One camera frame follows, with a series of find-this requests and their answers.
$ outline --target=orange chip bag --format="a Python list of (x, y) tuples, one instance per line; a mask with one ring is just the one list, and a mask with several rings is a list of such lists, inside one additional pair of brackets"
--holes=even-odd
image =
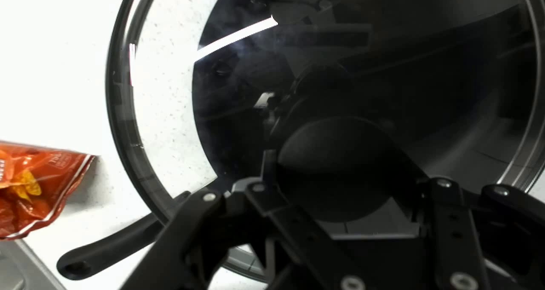
[(0, 142), (0, 240), (53, 222), (93, 156)]

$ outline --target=glass lid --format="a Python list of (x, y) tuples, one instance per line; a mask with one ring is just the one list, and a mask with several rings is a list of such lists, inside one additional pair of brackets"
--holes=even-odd
[[(124, 0), (107, 71), (113, 137), (163, 222), (176, 195), (230, 191), (259, 176), (264, 149), (335, 117), (372, 122), (430, 177), (528, 192), (545, 160), (543, 9), (540, 0)], [(342, 204), (327, 202), (343, 195), (337, 187), (283, 192), (332, 234), (414, 231), (389, 195), (364, 187)], [(263, 278), (247, 249), (233, 249), (226, 267)]]

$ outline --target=chip bag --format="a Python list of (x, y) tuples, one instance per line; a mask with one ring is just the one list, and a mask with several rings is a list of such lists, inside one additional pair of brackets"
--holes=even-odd
[(0, 142), (0, 240), (53, 222), (93, 156)]

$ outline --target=metal bolt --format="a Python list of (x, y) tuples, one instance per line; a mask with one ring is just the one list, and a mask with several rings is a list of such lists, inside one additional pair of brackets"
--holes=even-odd
[(365, 283), (355, 275), (347, 275), (341, 280), (342, 290), (365, 290)]
[(477, 290), (479, 288), (479, 283), (477, 283), (477, 280), (473, 276), (462, 272), (452, 274), (450, 284), (456, 290)]
[(437, 180), (437, 184), (440, 185), (443, 188), (450, 188), (452, 186), (452, 183), (448, 179), (439, 178)]
[(494, 192), (502, 196), (509, 195), (509, 190), (506, 187), (501, 187), (501, 186), (494, 187)]
[(263, 192), (265, 191), (265, 186), (262, 184), (253, 185), (252, 190), (254, 192)]
[(214, 199), (216, 199), (216, 195), (213, 193), (206, 193), (203, 196), (203, 201), (213, 201)]

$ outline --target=speckled countertop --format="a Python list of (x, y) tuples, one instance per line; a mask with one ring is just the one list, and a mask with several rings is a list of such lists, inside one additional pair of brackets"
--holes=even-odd
[[(156, 0), (136, 61), (135, 105), (150, 161), (170, 193), (215, 176), (191, 115), (191, 51), (216, 0)], [(149, 213), (127, 177), (109, 130), (104, 97), (107, 49), (121, 0), (0, 0), (0, 89), (5, 141), (100, 157), (56, 222), (25, 239), (68, 290), (117, 289), (145, 250), (83, 281), (55, 269), (66, 251)], [(221, 269), (212, 289), (264, 284)]]

